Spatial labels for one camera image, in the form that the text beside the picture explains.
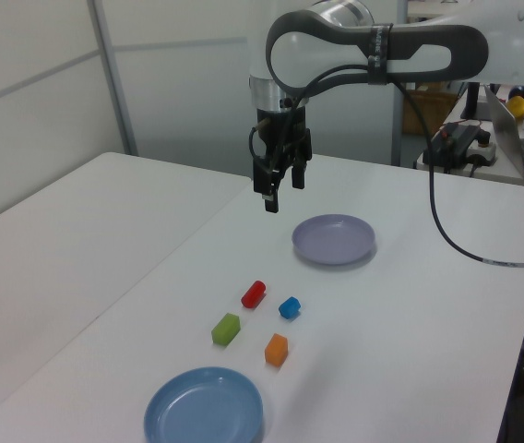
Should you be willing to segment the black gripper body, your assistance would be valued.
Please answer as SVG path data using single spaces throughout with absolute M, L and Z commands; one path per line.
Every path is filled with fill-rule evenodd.
M 264 166 L 307 162 L 307 124 L 304 107 L 285 112 L 256 111 L 256 132 L 265 146 L 258 156 Z

